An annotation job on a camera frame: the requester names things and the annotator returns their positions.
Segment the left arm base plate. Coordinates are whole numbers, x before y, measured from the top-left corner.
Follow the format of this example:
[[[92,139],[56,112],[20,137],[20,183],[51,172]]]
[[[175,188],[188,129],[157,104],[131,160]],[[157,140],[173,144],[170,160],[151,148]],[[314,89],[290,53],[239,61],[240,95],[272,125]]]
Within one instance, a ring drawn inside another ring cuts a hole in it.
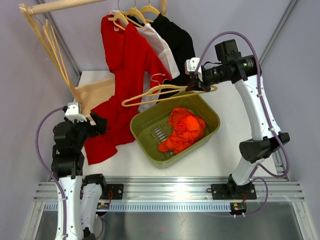
[[[122,200],[124,194],[124,185],[120,183],[107,184],[102,188],[100,200]]]

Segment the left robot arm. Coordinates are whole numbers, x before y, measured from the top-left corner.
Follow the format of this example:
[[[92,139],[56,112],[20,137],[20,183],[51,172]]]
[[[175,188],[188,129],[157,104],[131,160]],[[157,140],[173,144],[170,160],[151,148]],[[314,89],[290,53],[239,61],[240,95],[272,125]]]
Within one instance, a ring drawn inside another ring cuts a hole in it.
[[[90,113],[95,124],[66,119],[53,128],[51,171],[58,193],[58,220],[55,239],[96,240],[93,225],[97,204],[108,194],[102,174],[83,176],[82,149],[89,138],[107,132],[107,119]]]

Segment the orange t shirt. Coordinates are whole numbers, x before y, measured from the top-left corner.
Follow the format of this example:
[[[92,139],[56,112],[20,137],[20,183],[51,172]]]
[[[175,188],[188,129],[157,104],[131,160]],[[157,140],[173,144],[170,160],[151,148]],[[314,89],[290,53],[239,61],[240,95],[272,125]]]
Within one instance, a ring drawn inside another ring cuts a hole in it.
[[[183,107],[174,108],[167,123],[172,127],[172,134],[158,145],[161,153],[183,152],[204,136],[207,127],[202,118]]]

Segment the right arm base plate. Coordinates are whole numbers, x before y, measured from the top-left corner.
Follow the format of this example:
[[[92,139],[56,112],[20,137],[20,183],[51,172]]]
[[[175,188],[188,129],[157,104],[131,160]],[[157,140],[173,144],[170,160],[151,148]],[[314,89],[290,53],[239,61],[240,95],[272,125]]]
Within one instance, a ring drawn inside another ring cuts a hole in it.
[[[242,186],[233,186],[229,183],[214,183],[206,189],[213,200],[256,200],[255,186],[248,183]]]

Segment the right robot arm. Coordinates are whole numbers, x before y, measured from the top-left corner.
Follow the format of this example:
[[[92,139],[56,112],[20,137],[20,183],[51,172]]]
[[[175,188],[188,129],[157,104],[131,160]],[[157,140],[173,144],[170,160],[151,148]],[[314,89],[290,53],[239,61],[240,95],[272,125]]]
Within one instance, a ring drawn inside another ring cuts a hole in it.
[[[213,184],[213,199],[255,199],[253,175],[265,159],[290,141],[275,121],[263,89],[262,71],[255,56],[242,56],[234,39],[215,45],[219,64],[211,68],[201,65],[198,57],[184,63],[190,76],[187,91],[208,92],[214,85],[230,81],[238,91],[245,107],[251,139],[239,144],[241,159],[235,171],[222,186]]]

